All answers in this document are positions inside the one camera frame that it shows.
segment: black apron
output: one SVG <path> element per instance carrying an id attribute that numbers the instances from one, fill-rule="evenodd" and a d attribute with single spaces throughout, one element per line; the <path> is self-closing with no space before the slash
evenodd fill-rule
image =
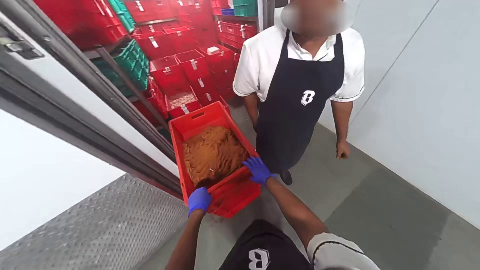
<path id="1" fill-rule="evenodd" d="M 331 61 L 288 58 L 287 29 L 268 95 L 259 107 L 257 153 L 273 173 L 283 173 L 302 157 L 325 102 L 343 84 L 345 63 L 341 34 Z"/>
<path id="2" fill-rule="evenodd" d="M 311 270 L 308 260 L 281 230 L 255 220 L 240 236 L 220 270 Z"/>

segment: white shirt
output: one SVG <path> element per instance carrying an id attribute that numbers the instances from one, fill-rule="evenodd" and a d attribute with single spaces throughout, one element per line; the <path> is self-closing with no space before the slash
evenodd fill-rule
<path id="1" fill-rule="evenodd" d="M 257 92 L 261 102 L 268 95 L 273 74 L 280 59 L 286 28 L 274 25 L 243 43 L 240 60 L 233 81 L 233 91 L 241 96 Z M 364 89 L 365 48 L 360 34 L 349 28 L 341 33 L 345 75 L 343 85 L 330 98 L 334 101 L 348 102 L 357 99 Z M 335 57 L 336 36 L 330 36 L 313 57 L 293 39 L 290 32 L 288 57 L 305 61 L 331 61 Z"/>
<path id="2" fill-rule="evenodd" d="M 331 233 L 314 236 L 308 243 L 307 255 L 315 270 L 380 270 L 358 245 Z"/>

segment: crate of onions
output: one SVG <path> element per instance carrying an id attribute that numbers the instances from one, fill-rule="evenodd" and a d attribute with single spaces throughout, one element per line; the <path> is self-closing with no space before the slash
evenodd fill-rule
<path id="1" fill-rule="evenodd" d="M 165 93 L 165 103 L 168 113 L 173 118 L 185 115 L 202 107 L 190 84 L 180 84 L 177 87 L 170 88 L 168 92 Z"/>

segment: white logo on apron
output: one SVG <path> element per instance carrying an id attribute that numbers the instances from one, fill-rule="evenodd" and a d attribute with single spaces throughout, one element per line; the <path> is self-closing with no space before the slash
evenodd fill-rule
<path id="1" fill-rule="evenodd" d="M 313 96 L 315 96 L 315 92 L 311 90 L 306 90 L 303 92 L 303 97 L 301 97 L 301 103 L 305 106 L 308 103 L 313 101 Z"/>
<path id="2" fill-rule="evenodd" d="M 260 259 L 257 259 L 255 257 L 255 254 L 260 255 Z M 266 270 L 268 265 L 270 264 L 270 255 L 268 254 L 268 250 L 266 250 L 266 249 L 257 248 L 257 249 L 254 249 L 254 250 L 250 250 L 248 252 L 248 258 L 250 260 L 252 260 L 248 264 L 248 268 L 250 270 Z M 258 262 L 262 263 L 262 265 L 260 267 L 257 267 Z"/>

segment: man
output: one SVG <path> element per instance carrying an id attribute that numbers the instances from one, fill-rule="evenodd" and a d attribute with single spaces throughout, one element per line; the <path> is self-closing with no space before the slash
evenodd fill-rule
<path id="1" fill-rule="evenodd" d="M 348 121 L 364 88 L 365 51 L 346 11 L 340 0 L 294 0 L 282 11 L 288 28 L 275 25 L 243 43 L 233 90 L 244 97 L 258 154 L 287 185 L 328 99 L 336 156 L 350 155 Z"/>
<path id="2" fill-rule="evenodd" d="M 308 260 L 281 230 L 264 220 L 254 221 L 240 236 L 221 270 L 379 270 L 353 242 L 328 232 L 325 224 L 291 191 L 280 184 L 260 158 L 244 164 L 255 183 L 266 186 L 300 238 Z M 166 270 L 193 270 L 198 232 L 212 197 L 205 187 L 189 200 L 189 219 Z"/>

